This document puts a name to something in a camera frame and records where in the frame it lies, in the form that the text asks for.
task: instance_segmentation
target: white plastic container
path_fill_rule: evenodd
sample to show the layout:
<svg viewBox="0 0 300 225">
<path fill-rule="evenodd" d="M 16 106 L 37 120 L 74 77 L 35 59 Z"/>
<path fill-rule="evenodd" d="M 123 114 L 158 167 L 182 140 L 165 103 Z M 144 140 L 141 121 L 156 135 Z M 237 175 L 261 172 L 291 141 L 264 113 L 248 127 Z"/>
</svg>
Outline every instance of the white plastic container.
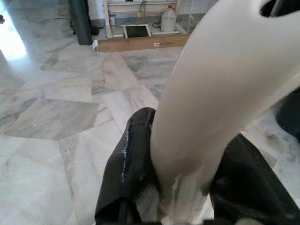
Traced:
<svg viewBox="0 0 300 225">
<path fill-rule="evenodd" d="M 109 24 L 111 28 L 116 28 L 116 14 L 109 14 Z"/>
<path fill-rule="evenodd" d="M 172 5 L 164 12 L 161 18 L 161 31 L 162 32 L 173 32 L 175 31 L 177 15 L 174 13 Z"/>
</svg>

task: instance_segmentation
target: brown cardboard box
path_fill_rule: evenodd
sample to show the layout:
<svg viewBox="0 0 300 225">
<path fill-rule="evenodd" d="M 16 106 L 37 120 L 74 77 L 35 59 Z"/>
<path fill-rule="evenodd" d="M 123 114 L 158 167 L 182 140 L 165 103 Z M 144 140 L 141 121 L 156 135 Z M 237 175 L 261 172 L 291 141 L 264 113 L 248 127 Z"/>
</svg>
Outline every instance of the brown cardboard box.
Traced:
<svg viewBox="0 0 300 225">
<path fill-rule="evenodd" d="M 177 47 L 185 45 L 188 38 L 189 34 L 173 34 L 127 39 L 95 40 L 93 48 L 97 49 L 98 53 L 111 53 L 140 49 Z"/>
</svg>

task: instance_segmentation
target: marble floor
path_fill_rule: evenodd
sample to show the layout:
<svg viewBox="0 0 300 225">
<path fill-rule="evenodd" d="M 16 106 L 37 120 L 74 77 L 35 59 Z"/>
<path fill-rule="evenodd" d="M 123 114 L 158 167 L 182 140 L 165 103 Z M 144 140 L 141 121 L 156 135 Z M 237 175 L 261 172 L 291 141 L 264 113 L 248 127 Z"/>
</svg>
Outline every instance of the marble floor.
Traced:
<svg viewBox="0 0 300 225">
<path fill-rule="evenodd" d="M 64 0 L 2 0 L 0 224 L 91 225 L 108 157 L 127 119 L 156 108 L 181 47 L 98 54 L 80 46 Z M 300 205 L 300 146 L 276 107 L 243 135 Z M 209 201 L 197 218 L 212 216 Z"/>
</svg>

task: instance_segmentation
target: small screen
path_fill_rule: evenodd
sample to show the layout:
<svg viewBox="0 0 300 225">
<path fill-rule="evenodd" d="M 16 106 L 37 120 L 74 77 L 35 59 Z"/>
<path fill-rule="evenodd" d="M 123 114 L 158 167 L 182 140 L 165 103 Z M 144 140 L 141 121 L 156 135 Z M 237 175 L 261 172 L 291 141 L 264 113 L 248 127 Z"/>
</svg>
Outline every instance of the small screen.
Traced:
<svg viewBox="0 0 300 225">
<path fill-rule="evenodd" d="M 146 26 L 128 26 L 126 27 L 128 38 L 148 37 Z"/>
</svg>

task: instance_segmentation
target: white marble tile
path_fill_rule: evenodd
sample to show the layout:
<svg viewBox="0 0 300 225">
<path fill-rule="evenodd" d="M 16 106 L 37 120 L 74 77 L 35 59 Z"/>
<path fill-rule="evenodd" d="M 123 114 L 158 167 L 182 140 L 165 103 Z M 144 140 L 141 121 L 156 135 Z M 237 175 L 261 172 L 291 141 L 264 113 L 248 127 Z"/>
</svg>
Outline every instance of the white marble tile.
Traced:
<svg viewBox="0 0 300 225">
<path fill-rule="evenodd" d="M 99 68 L 102 60 L 101 55 L 93 52 L 90 46 L 70 45 L 54 53 L 41 70 L 79 72 L 88 75 Z"/>
<path fill-rule="evenodd" d="M 129 65 L 141 62 L 168 62 L 177 61 L 182 49 L 183 47 L 144 49 L 121 52 L 121 55 L 125 62 Z"/>
<path fill-rule="evenodd" d="M 293 139 L 276 122 L 277 106 L 264 112 L 241 132 L 274 167 Z"/>
<path fill-rule="evenodd" d="M 274 166 L 274 173 L 295 199 L 300 198 L 300 144 L 296 138 L 289 140 L 287 150 Z"/>
<path fill-rule="evenodd" d="M 93 224 L 106 162 L 120 140 L 113 120 L 60 141 L 79 224 Z"/>
<path fill-rule="evenodd" d="M 158 100 L 142 85 L 102 96 L 121 132 L 134 112 L 144 107 L 157 109 Z"/>
<path fill-rule="evenodd" d="M 118 128 L 123 133 L 127 120 L 132 116 L 134 110 L 122 91 L 116 91 L 111 94 L 103 95 L 107 108 L 116 121 Z"/>
<path fill-rule="evenodd" d="M 98 104 L 38 99 L 5 135 L 60 140 L 94 126 Z"/>
<path fill-rule="evenodd" d="M 103 75 L 103 85 L 114 90 L 125 90 L 138 84 L 137 79 L 122 59 L 119 52 L 106 55 L 102 62 L 101 72 Z"/>
<path fill-rule="evenodd" d="M 91 102 L 91 81 L 79 73 L 39 70 L 14 96 Z"/>
<path fill-rule="evenodd" d="M 3 60 L 0 61 L 1 71 L 7 75 L 17 77 L 21 81 L 26 81 L 33 72 L 40 68 L 43 61 L 38 60 L 37 57 L 32 58 L 28 54 L 24 42 L 9 13 L 5 10 L 2 14 L 6 21 L 0 26 L 0 57 L 3 58 L 6 63 L 3 63 Z"/>
<path fill-rule="evenodd" d="M 124 90 L 123 93 L 134 111 L 144 107 L 153 109 L 158 107 L 158 100 L 144 85 Z"/>
<path fill-rule="evenodd" d="M 2 0 L 0 3 L 0 13 L 2 13 L 12 0 Z"/>
<path fill-rule="evenodd" d="M 6 90 L 14 90 L 21 87 L 24 81 L 14 76 L 13 69 L 9 66 L 4 55 L 0 51 L 0 93 Z"/>
<path fill-rule="evenodd" d="M 296 202 L 298 208 L 300 209 L 300 199 L 296 199 L 295 202 Z"/>
<path fill-rule="evenodd" d="M 8 6 L 7 11 L 22 38 L 71 37 L 73 31 L 68 20 L 54 20 L 53 7 L 13 7 L 14 2 L 15 0 Z"/>
<path fill-rule="evenodd" d="M 0 136 L 0 146 L 0 223 L 76 224 L 58 143 Z"/>
<path fill-rule="evenodd" d="M 4 133 L 35 101 L 36 98 L 0 96 L 0 134 Z"/>
<path fill-rule="evenodd" d="M 169 78 L 176 62 L 149 62 L 140 72 L 135 73 L 137 79 Z"/>
<path fill-rule="evenodd" d="M 105 101 L 101 99 L 98 101 L 98 103 L 99 107 L 94 126 L 98 126 L 100 124 L 113 120 L 111 111 L 107 108 Z"/>
<path fill-rule="evenodd" d="M 9 5 L 10 8 L 44 8 L 44 7 L 54 7 L 56 5 L 66 4 L 65 0 L 12 0 Z"/>
</svg>

